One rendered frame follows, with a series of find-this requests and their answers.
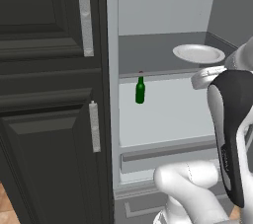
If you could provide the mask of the green glass bottle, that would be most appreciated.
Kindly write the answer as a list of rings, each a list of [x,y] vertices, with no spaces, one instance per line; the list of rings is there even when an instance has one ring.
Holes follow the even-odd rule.
[[[138,81],[135,87],[135,102],[137,104],[143,104],[145,97],[145,84],[144,84],[144,77],[139,76]]]

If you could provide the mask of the white round plate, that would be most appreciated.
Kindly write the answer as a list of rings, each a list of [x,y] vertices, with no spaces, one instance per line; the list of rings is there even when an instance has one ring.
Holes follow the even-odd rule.
[[[225,58],[220,49],[203,44],[181,44],[173,48],[178,58],[198,64],[218,63]]]

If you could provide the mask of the grey open fridge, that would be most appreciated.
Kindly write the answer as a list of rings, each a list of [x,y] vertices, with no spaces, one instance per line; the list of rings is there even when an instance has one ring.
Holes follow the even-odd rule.
[[[114,195],[160,192],[157,167],[218,160],[207,93],[191,78],[221,62],[188,62],[173,48],[203,44],[230,55],[253,37],[253,0],[107,0],[107,7]],[[139,76],[143,104],[135,102]]]

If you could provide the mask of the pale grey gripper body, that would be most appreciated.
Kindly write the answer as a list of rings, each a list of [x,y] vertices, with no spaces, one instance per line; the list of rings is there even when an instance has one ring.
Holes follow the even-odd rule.
[[[225,70],[224,66],[214,66],[200,70],[191,78],[193,88],[195,90],[206,89],[210,82]]]

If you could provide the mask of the grey fridge freezer drawer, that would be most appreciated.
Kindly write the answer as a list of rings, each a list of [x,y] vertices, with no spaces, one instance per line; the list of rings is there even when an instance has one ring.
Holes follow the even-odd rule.
[[[167,195],[162,192],[116,193],[115,224],[153,224],[166,203]]]

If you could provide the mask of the tall dark cupboard door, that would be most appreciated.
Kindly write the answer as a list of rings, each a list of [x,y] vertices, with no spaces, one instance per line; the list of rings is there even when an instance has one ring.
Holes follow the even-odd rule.
[[[98,0],[90,0],[94,56],[83,50],[79,0],[0,0],[0,72],[101,66]]]

